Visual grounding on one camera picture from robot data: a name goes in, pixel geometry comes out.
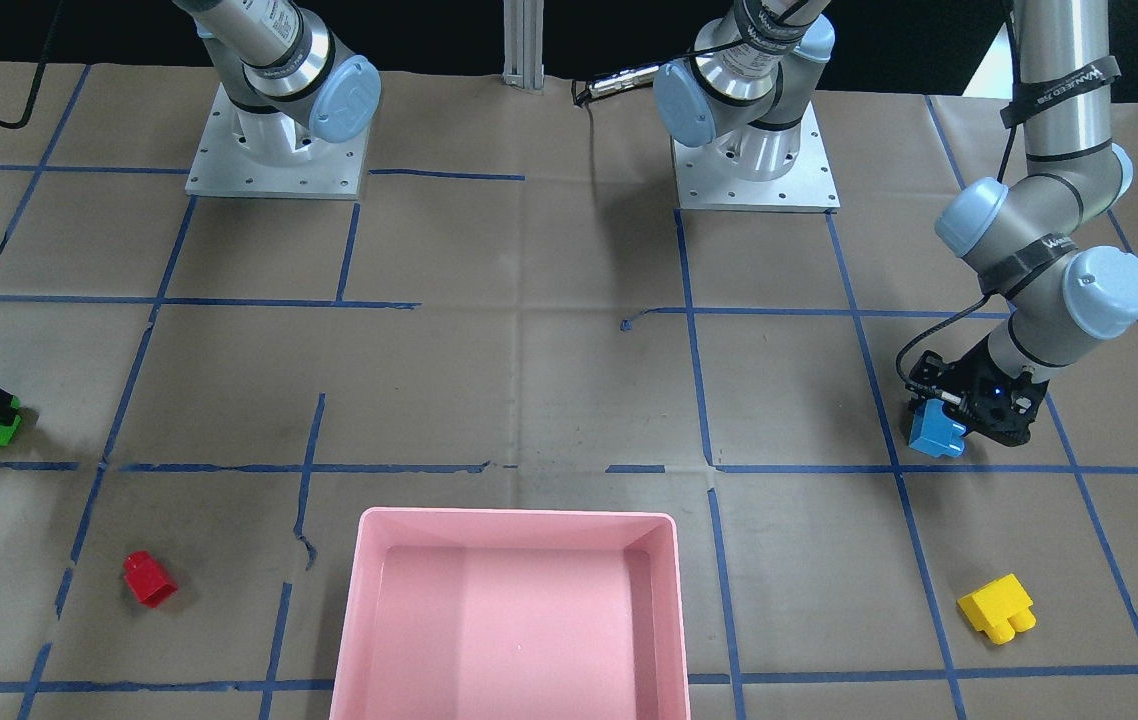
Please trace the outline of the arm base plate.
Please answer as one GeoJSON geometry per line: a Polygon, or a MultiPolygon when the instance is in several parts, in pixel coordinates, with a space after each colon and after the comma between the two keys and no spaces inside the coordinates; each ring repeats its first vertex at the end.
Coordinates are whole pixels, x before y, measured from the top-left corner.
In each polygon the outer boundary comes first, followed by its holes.
{"type": "Polygon", "coordinates": [[[747,126],[696,149],[670,144],[684,210],[830,213],[842,206],[813,105],[784,131],[747,126]]]}
{"type": "Polygon", "coordinates": [[[218,86],[185,193],[218,199],[357,201],[372,129],[341,143],[310,135],[281,113],[255,114],[218,86]]]}

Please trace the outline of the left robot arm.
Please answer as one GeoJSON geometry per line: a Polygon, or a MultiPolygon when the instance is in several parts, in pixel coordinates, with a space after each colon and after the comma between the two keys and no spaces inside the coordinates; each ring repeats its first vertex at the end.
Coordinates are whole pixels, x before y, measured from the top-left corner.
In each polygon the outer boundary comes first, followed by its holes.
{"type": "Polygon", "coordinates": [[[1022,129],[1026,176],[981,177],[935,220],[935,234],[975,272],[982,300],[1008,318],[959,359],[925,351],[902,373],[912,392],[913,450],[956,457],[970,433],[1029,442],[1052,378],[1138,318],[1138,258],[1118,247],[1081,249],[1077,229],[1100,217],[1133,179],[1110,129],[1104,1],[1016,1],[1011,45],[1019,67],[1005,129],[1022,129]]]}

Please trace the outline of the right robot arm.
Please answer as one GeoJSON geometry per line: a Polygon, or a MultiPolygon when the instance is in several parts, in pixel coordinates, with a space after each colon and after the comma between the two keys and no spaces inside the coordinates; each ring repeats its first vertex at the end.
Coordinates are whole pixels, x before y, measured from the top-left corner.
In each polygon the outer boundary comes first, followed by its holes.
{"type": "MultiPolygon", "coordinates": [[[[262,172],[312,167],[364,142],[380,106],[374,64],[292,1],[182,1],[234,108],[244,158],[262,172]]],[[[737,1],[692,49],[588,82],[586,108],[651,86],[675,143],[719,154],[729,177],[778,181],[793,169],[799,129],[835,32],[820,1],[737,1]]]]}

